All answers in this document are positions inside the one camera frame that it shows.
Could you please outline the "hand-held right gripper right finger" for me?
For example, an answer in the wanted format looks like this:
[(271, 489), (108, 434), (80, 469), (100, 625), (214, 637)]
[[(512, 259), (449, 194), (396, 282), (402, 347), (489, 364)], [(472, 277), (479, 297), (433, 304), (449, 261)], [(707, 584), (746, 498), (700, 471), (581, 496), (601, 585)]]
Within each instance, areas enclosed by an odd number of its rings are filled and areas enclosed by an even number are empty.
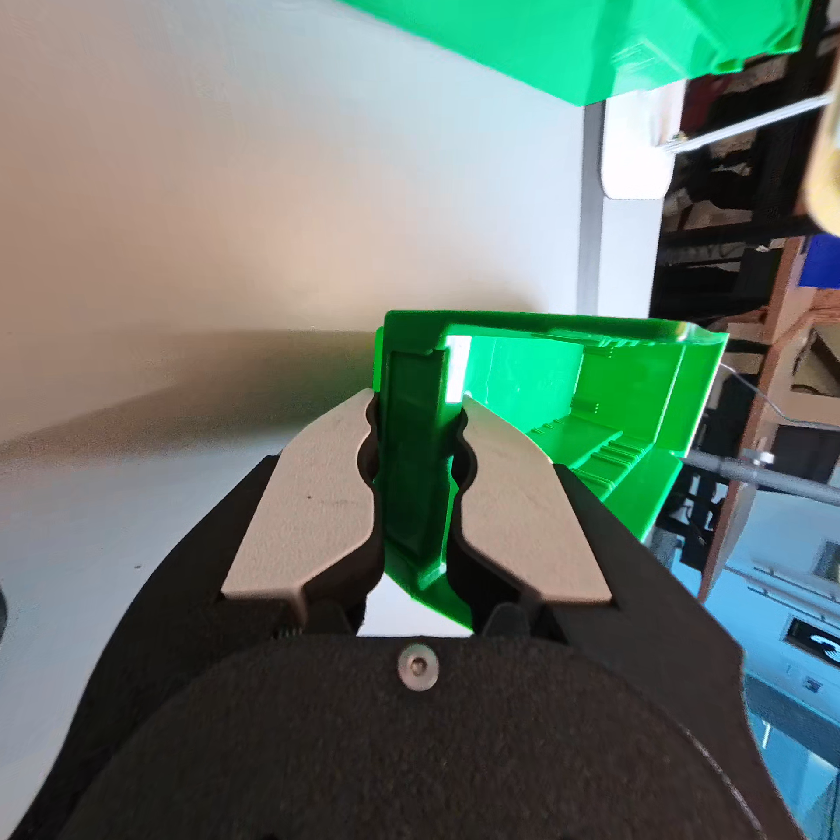
[(613, 593), (554, 464), (530, 437), (466, 395), (455, 430), (448, 583), (482, 633), (512, 605), (603, 607)]

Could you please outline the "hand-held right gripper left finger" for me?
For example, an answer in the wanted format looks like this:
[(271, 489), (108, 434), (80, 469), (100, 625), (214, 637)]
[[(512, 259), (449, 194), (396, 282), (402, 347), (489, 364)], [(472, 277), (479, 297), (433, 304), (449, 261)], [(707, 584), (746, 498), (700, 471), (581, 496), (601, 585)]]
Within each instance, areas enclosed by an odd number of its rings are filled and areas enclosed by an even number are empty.
[(377, 394), (364, 388), (281, 450), (222, 583), (230, 602), (284, 602), (300, 625), (330, 602), (360, 623), (385, 567)]

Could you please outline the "green plastic bin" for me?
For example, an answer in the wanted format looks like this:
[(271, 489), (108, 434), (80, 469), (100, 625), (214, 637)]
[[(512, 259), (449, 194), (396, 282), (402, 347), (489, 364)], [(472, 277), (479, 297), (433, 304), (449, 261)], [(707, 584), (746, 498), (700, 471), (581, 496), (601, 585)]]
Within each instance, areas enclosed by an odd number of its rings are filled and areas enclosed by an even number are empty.
[(375, 336), (385, 573), (467, 627), (446, 582), (464, 396), (570, 469), (645, 541), (682, 468), (726, 338), (695, 324), (392, 310)]
[(348, 1), (575, 106), (797, 51), (808, 1)]

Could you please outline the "grey desk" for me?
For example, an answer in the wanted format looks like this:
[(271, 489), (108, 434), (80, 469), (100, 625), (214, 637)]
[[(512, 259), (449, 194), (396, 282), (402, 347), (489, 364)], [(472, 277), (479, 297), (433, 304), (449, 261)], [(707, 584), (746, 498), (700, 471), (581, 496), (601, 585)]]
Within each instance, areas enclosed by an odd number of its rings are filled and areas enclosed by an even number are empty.
[(392, 309), (643, 317), (601, 112), (337, 2), (2, 2), (2, 838), (151, 572)]

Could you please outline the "grey metal pole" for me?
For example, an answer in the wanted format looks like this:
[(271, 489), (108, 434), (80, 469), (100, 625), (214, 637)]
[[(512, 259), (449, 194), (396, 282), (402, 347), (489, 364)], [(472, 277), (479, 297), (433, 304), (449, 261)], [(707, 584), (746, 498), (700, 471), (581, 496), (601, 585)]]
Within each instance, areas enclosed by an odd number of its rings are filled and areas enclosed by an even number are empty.
[(839, 507), (838, 488), (767, 469), (756, 459), (721, 457), (691, 449), (680, 460), (686, 466), (710, 472), (725, 480)]

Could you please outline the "blue plastic bin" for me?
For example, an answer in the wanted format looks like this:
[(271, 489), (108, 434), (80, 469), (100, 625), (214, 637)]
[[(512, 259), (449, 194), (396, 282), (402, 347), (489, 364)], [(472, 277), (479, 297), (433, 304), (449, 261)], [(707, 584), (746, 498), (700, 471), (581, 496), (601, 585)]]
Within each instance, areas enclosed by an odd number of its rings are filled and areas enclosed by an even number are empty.
[(810, 237), (799, 287), (838, 290), (840, 287), (839, 247), (839, 237), (831, 234), (817, 234)]

